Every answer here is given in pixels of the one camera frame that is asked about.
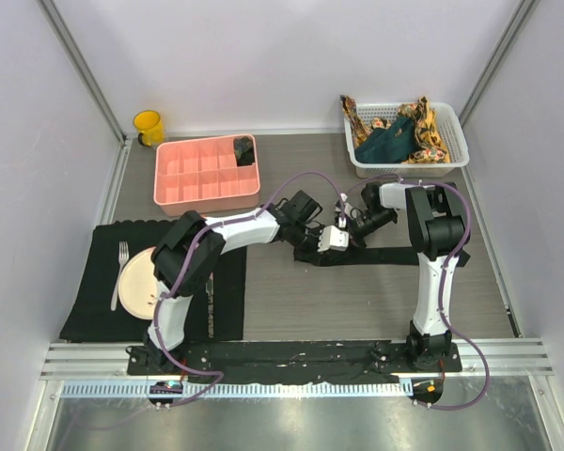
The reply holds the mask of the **black tie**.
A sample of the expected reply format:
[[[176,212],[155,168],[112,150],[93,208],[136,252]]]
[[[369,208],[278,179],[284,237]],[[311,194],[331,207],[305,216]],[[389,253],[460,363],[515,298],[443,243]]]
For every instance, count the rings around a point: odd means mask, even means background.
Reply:
[[[350,247],[345,251],[307,252],[295,248],[295,261],[311,264],[316,267],[359,266],[359,265],[394,265],[418,266],[417,253],[411,247],[390,248],[357,248]]]

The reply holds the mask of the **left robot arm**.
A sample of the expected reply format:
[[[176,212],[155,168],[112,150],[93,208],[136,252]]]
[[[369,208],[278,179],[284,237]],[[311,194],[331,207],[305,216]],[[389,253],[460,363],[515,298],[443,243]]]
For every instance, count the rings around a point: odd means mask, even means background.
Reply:
[[[181,352],[177,347],[184,340],[191,301],[206,287],[221,256],[276,241],[323,253],[334,246],[335,234],[340,248],[346,249],[349,238],[345,199],[344,194],[338,196],[335,223],[318,233],[310,232],[307,224],[319,204],[303,191],[290,200],[267,202],[243,214],[211,218],[194,210],[184,213],[151,255],[157,301],[148,329],[148,340],[154,346],[149,352],[149,364],[163,375],[180,367]]]

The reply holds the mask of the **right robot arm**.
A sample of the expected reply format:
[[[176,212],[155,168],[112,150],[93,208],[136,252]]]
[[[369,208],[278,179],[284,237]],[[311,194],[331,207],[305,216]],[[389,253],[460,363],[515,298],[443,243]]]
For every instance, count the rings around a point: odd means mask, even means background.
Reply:
[[[357,215],[342,196],[340,210],[352,218],[355,243],[393,221],[399,210],[406,213],[412,252],[418,260],[418,298],[406,337],[405,357],[410,367],[425,371],[450,357],[457,334],[449,320],[454,272],[468,243],[472,215],[467,201],[451,183],[361,183],[365,210]]]

